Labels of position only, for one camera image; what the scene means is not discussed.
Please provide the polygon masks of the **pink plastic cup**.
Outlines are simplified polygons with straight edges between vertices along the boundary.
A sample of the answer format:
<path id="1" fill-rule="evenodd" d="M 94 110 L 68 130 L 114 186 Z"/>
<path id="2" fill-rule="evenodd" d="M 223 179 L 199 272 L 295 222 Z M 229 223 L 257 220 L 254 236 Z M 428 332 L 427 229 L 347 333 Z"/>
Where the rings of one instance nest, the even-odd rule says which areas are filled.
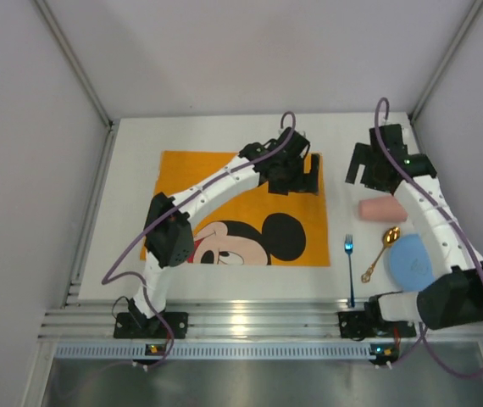
<path id="1" fill-rule="evenodd" d="M 358 203 L 358 216 L 366 221 L 404 222 L 408 213 L 393 196 L 386 196 L 361 200 Z"/>

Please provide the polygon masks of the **orange Mickey Mouse placemat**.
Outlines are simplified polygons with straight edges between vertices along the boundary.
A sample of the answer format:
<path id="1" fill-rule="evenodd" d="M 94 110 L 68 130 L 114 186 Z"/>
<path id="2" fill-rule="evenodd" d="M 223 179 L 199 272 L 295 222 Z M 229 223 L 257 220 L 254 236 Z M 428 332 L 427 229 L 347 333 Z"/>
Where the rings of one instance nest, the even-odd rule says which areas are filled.
<path id="1" fill-rule="evenodd" d="M 233 152 L 190 152 L 167 150 L 162 152 L 158 178 L 154 191 L 170 196 L 197 184 L 211 176 L 234 158 Z M 292 260 L 270 256 L 272 265 L 324 267 L 330 265 L 328 245 L 328 222 L 323 171 L 319 171 L 319 192 L 272 194 L 268 186 L 262 185 L 233 198 L 193 228 L 200 232 L 214 221 L 240 221 L 252 226 L 262 236 L 277 237 L 279 244 L 292 246 L 301 242 L 301 236 L 294 232 L 293 223 L 287 222 L 284 231 L 278 231 L 278 214 L 290 215 L 301 223 L 306 236 L 306 246 L 300 255 Z"/>

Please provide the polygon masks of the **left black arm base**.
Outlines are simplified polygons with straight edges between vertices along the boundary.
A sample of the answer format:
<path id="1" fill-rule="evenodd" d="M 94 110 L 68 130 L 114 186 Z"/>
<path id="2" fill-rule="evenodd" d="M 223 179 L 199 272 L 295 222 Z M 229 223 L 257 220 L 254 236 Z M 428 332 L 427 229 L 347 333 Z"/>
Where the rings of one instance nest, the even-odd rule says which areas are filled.
<path id="1" fill-rule="evenodd" d="M 189 314 L 186 312 L 162 312 L 160 314 L 173 332 L 174 339 L 184 339 L 188 330 Z M 169 331 L 158 317 L 151 319 L 135 310 L 120 312 L 115 318 L 116 339 L 166 339 Z"/>

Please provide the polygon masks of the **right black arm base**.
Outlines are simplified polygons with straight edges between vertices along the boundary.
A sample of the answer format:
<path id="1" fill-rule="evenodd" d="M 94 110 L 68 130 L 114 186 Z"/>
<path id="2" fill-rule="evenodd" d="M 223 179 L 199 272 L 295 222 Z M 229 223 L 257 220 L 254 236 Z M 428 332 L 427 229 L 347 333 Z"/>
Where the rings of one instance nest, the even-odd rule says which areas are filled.
<path id="1" fill-rule="evenodd" d="M 342 311 L 337 313 L 340 336 L 343 339 L 362 341 L 371 338 L 404 339 L 417 336 L 416 328 L 407 322 L 385 322 L 371 320 L 364 311 Z"/>

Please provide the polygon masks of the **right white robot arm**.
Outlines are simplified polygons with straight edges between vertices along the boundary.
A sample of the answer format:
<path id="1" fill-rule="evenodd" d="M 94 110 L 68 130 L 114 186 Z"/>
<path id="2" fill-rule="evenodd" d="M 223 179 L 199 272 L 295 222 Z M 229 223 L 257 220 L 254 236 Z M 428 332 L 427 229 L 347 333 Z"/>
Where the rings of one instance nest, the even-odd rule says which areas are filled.
<path id="1" fill-rule="evenodd" d="M 423 153 L 411 154 L 399 124 L 369 131 L 356 143 L 346 181 L 390 193 L 406 210 L 431 263 L 427 287 L 372 296 L 364 305 L 379 323 L 422 322 L 431 330 L 483 321 L 483 257 L 460 236 L 441 192 L 436 169 Z"/>

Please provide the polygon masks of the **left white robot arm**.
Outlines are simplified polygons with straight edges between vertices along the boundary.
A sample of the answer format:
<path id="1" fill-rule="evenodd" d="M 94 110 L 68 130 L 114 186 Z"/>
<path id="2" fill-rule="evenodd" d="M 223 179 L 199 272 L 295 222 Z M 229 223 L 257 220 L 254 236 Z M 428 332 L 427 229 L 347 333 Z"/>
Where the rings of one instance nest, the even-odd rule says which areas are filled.
<path id="1" fill-rule="evenodd" d="M 166 306 L 166 270 L 184 263 L 270 265 L 293 261 L 305 249 L 301 223 L 287 214 L 269 215 L 260 230 L 239 220 L 198 225 L 232 199 L 262 185 L 276 195 L 319 192 L 320 156 L 293 127 L 266 143 L 246 145 L 220 170 L 173 195 L 157 193 L 145 224 L 144 282 L 130 300 L 130 312 L 147 325 Z"/>

